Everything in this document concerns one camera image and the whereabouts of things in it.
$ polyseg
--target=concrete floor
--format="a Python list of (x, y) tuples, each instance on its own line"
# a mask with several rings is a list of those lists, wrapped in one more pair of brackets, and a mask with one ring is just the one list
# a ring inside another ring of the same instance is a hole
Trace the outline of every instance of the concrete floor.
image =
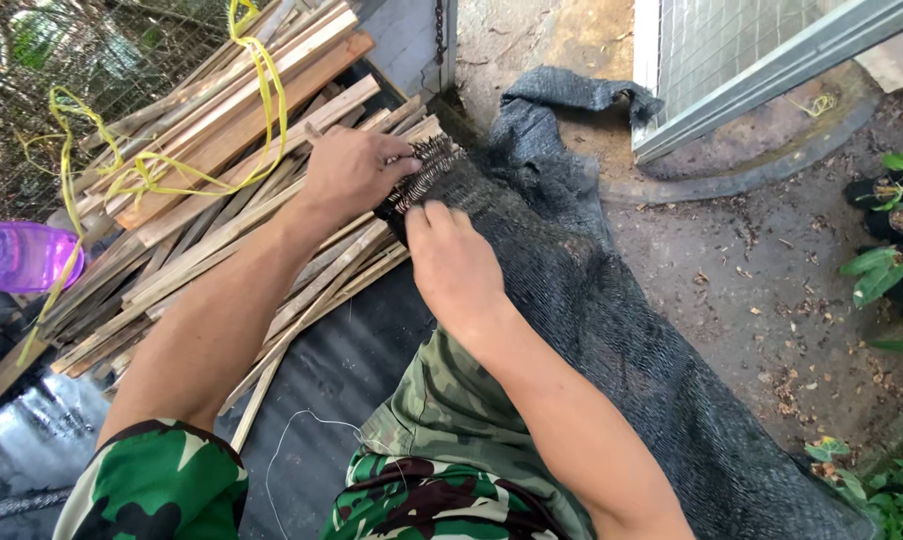
[[(460, 0), (456, 77), (467, 115), (490, 126), (501, 91), (541, 64), (630, 79), (631, 6)], [(599, 158), (602, 183), (642, 175), (631, 165), (626, 118), (563, 116), (565, 143)], [(855, 309), (855, 280), (838, 272), (872, 244), (841, 190), (877, 175), (890, 151), (903, 151), (903, 110), (893, 97), (822, 161), (744, 195), (640, 208), (603, 195), (648, 300), (790, 452), (822, 435), (874, 448), (903, 410), (903, 355), (860, 346), (903, 335), (903, 325), (887, 305)]]

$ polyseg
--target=wire mesh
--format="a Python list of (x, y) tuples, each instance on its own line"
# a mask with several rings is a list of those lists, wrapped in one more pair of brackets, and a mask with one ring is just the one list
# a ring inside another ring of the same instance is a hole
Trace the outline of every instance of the wire mesh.
[(659, 126), (846, 0), (661, 0)]
[[(63, 86), (106, 122), (172, 91), (228, 39), (225, 0), (0, 0), (0, 221), (45, 221), (59, 181), (26, 161), (25, 140), (61, 133), (49, 90)], [(76, 136), (89, 122), (69, 117)], [(61, 139), (32, 159), (57, 171)], [(96, 155), (73, 155), (73, 170)]]

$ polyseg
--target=person's left hand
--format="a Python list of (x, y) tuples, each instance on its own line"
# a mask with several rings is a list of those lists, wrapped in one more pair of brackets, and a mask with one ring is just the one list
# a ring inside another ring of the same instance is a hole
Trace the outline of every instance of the person's left hand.
[(397, 136), (332, 127), (314, 143), (298, 203), (341, 225), (372, 210), (399, 179), (422, 168), (412, 153)]

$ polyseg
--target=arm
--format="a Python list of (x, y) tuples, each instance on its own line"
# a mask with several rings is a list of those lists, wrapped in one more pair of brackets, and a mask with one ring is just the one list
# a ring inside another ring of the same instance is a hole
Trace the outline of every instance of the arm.
[(262, 348), (268, 325), (318, 246), (421, 167), (397, 137), (332, 128), (301, 192), (228, 259), (198, 278), (138, 346), (98, 436), (171, 418), (211, 431)]
[(428, 202), (407, 215), (428, 307), (501, 384), (541, 459), (601, 538), (693, 538), (672, 486), (622, 413), (506, 297), (502, 269), (468, 215)]

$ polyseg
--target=black mesh fabric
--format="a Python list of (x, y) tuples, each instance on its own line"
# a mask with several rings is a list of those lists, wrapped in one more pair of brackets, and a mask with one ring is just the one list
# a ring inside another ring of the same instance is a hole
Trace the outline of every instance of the black mesh fabric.
[[(549, 105), (597, 111), (623, 95), (633, 121), (661, 107), (633, 82), (528, 72), (503, 94), (486, 147), (441, 167), (427, 163), (429, 176), (411, 178), (408, 192), (469, 214), (492, 244), (509, 298), (635, 428), (698, 538), (871, 538), (872, 524), (781, 450), (651, 309), (616, 251), (597, 163), (565, 148)], [(421, 153), (429, 160), (453, 152), (446, 140), (430, 145)], [(395, 226), (399, 214), (390, 216)]]

